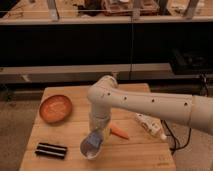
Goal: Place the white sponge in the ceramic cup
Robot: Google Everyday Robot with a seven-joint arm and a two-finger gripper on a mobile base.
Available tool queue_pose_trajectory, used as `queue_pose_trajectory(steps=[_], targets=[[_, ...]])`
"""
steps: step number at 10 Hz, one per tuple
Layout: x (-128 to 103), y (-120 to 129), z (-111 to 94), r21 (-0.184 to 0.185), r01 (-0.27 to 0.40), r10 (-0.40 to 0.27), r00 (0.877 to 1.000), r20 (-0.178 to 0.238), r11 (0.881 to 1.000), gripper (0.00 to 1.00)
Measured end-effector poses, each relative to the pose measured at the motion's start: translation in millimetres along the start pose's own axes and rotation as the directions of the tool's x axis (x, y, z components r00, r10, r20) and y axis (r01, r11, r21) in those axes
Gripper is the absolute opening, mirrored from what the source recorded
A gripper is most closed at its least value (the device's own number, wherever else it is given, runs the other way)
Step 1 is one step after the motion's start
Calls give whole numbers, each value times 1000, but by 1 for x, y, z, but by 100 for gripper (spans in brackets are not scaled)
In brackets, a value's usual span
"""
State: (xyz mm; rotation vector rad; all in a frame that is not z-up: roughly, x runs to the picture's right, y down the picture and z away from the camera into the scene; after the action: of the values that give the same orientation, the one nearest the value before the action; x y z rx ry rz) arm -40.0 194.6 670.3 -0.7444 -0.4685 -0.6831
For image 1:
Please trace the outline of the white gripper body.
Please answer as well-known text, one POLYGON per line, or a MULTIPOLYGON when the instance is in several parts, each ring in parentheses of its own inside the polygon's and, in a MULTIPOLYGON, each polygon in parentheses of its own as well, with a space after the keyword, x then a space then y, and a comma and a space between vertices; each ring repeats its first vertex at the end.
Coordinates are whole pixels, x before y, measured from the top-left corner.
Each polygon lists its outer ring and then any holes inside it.
POLYGON ((109 114, 104 116, 95 116, 94 114, 89 114, 89 129, 90 131, 103 131, 109 124, 111 116, 109 114))

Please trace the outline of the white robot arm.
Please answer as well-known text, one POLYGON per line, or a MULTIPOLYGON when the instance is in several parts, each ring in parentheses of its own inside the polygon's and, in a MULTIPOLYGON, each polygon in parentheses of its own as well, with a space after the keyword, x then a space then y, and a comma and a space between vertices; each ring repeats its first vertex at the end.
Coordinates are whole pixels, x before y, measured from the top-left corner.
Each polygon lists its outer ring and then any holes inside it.
POLYGON ((168 93, 141 93, 118 89, 117 81, 103 76, 87 93, 91 103, 91 130, 104 130, 111 109, 120 108, 145 114, 213 135, 213 98, 168 93))

